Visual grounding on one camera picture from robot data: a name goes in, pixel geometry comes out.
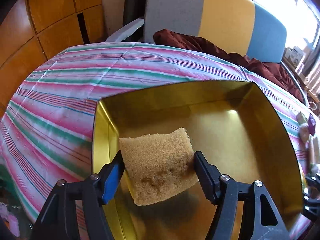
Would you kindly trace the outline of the yellow sponge block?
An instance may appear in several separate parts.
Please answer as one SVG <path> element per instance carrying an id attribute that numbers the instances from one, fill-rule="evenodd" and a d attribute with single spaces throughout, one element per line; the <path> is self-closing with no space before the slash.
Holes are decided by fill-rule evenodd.
<path id="1" fill-rule="evenodd" d="M 167 200 L 197 183 L 194 150 L 184 128 L 169 134 L 120 138 L 129 191 L 138 206 Z"/>

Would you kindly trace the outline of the beige sock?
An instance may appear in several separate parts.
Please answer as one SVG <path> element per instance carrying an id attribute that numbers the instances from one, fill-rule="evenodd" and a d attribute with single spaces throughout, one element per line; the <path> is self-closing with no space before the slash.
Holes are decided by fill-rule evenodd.
<path id="1" fill-rule="evenodd" d="M 308 142 L 310 133 L 309 133 L 309 126 L 308 126 L 307 123 L 300 124 L 300 126 L 299 126 L 299 136 L 300 136 L 302 142 L 304 142 L 304 143 Z"/>

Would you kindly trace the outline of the striped bed sheet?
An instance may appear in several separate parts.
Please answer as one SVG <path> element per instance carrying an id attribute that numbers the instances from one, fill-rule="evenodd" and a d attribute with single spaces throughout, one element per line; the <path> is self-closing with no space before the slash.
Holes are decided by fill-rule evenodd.
<path id="1" fill-rule="evenodd" d="M 94 114 L 100 99 L 171 83 L 255 83 L 289 134 L 299 168 L 307 154 L 296 115 L 309 110 L 271 81 L 220 58 L 146 43 L 96 43 L 67 48 L 18 87 L 1 119 L 1 158 L 27 217 L 34 222 L 54 183 L 79 181 L 92 168 Z M 297 239 L 310 221 L 289 229 Z"/>

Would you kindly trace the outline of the gold metal tin box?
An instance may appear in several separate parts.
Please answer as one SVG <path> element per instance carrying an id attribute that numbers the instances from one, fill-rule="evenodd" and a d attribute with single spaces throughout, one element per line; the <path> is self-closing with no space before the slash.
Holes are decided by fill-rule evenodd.
<path id="1" fill-rule="evenodd" d="M 168 134 L 185 128 L 193 149 L 233 179 L 260 180 L 287 229 L 302 210 L 296 155 L 276 110 L 252 82 L 194 81 L 101 99 L 94 121 L 92 166 L 111 162 L 120 138 Z M 115 197 L 104 206 L 115 239 L 204 239 L 215 206 L 195 184 L 169 200 L 136 206 L 123 175 Z"/>

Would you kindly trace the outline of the purple snack packet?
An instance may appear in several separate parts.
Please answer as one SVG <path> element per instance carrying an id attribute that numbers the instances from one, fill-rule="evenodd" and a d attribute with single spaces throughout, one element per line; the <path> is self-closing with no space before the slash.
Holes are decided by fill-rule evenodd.
<path id="1" fill-rule="evenodd" d="M 308 128 L 309 128 L 309 134 L 311 136 L 314 136 L 316 133 L 316 120 L 314 119 L 312 114 L 310 114 L 308 118 Z"/>

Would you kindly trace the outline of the maroon blanket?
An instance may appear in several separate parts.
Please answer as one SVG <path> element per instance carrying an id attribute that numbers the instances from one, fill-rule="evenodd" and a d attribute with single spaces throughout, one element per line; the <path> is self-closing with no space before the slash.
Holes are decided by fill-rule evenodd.
<path id="1" fill-rule="evenodd" d="M 227 53 L 202 37 L 179 34 L 168 29 L 162 29 L 155 32 L 153 41 L 158 45 L 206 53 L 238 66 L 242 66 L 250 72 L 254 72 L 278 85 L 280 88 L 292 94 L 300 102 L 304 101 L 302 93 L 294 84 L 287 71 L 278 63 L 261 62 L 255 58 L 250 59 L 247 55 L 241 56 L 238 53 Z"/>

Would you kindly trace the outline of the orange wooden wardrobe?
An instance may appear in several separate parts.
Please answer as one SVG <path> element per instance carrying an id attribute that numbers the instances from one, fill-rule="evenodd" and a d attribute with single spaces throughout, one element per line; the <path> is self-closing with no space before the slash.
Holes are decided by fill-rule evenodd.
<path id="1" fill-rule="evenodd" d="M 104 38 L 102 0 L 17 0 L 1 23 L 1 113 L 41 64 L 68 47 Z"/>

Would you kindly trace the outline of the grey yellow blue headboard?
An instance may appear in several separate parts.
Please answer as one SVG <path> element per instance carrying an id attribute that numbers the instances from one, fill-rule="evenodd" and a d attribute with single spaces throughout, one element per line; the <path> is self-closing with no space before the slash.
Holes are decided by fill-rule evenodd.
<path id="1" fill-rule="evenodd" d="M 279 63 L 285 49 L 284 25 L 249 0 L 146 0 L 144 20 L 146 43 L 168 29 L 261 62 Z"/>

